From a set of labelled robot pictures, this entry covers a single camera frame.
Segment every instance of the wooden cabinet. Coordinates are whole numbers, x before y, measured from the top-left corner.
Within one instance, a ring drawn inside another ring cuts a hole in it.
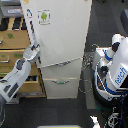
[[[12,31],[14,18],[9,19],[8,29],[0,31],[0,78],[13,70],[15,62],[23,59],[23,52],[30,45],[27,30]],[[45,97],[43,81],[40,70],[36,64],[31,65],[29,77],[36,77],[36,80],[26,81],[18,91],[24,97]]]

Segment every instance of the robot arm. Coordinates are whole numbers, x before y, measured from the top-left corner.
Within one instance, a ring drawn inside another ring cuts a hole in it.
[[[29,76],[31,64],[36,62],[39,52],[39,45],[27,47],[23,54],[24,60],[17,60],[13,70],[0,80],[0,125],[4,121],[4,105],[12,100]]]

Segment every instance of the black cable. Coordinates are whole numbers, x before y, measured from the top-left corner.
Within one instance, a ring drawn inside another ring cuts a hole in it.
[[[107,0],[96,0],[98,1],[100,4],[104,4]]]

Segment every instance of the sticker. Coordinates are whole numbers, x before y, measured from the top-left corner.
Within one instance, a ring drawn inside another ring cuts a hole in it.
[[[27,17],[32,18],[32,12],[30,11],[30,9],[27,9]]]
[[[25,3],[25,4],[28,4],[28,3],[29,3],[29,0],[24,0],[24,3]]]
[[[15,58],[23,58],[23,54],[22,53],[14,54],[14,57]]]
[[[20,9],[11,9],[11,10],[8,10],[8,13],[17,14],[17,13],[21,13],[21,10]]]
[[[10,39],[14,38],[14,36],[13,36],[12,33],[8,33],[7,35],[8,35],[8,37],[9,37]]]
[[[6,55],[1,55],[1,57],[6,57]]]
[[[13,69],[13,67],[10,67],[9,69]]]
[[[38,21],[40,25],[50,24],[50,11],[49,10],[38,11]]]

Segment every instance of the green android sticker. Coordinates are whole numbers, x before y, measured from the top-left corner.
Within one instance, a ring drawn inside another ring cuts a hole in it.
[[[8,33],[7,35],[8,35],[8,38],[10,38],[10,39],[14,38],[12,33]]]
[[[40,25],[50,24],[50,11],[49,10],[38,11],[38,21]]]

